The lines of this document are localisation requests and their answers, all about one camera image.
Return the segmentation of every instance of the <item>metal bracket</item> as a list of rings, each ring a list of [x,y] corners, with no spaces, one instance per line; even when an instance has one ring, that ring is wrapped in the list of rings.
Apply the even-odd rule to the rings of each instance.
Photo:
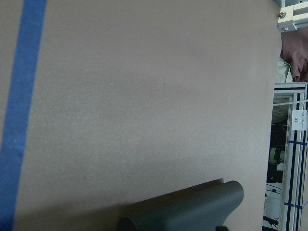
[[[281,33],[306,26],[308,26],[308,2],[281,8],[277,23]]]

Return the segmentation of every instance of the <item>label with number 03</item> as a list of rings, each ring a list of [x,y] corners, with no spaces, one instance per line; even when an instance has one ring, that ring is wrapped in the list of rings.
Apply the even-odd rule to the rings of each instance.
[[[305,131],[307,130],[307,111],[293,110],[292,111],[292,130]]]

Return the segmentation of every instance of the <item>cylindrical gray object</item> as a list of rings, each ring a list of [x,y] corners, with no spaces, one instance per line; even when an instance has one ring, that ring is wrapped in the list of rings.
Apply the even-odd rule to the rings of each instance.
[[[124,217],[117,231],[215,231],[243,197],[241,184],[230,181]]]

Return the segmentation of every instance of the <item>brown fabric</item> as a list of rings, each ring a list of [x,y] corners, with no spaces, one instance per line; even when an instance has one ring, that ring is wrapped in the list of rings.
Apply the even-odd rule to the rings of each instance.
[[[282,55],[291,65],[293,82],[308,82],[308,27],[282,33]]]

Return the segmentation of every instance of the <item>bolt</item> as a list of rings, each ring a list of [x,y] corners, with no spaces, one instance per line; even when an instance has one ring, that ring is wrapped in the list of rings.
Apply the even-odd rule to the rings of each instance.
[[[287,15],[287,13],[284,12],[284,11],[282,11],[282,12],[280,12],[279,17],[282,19],[282,18],[284,18],[286,15]]]

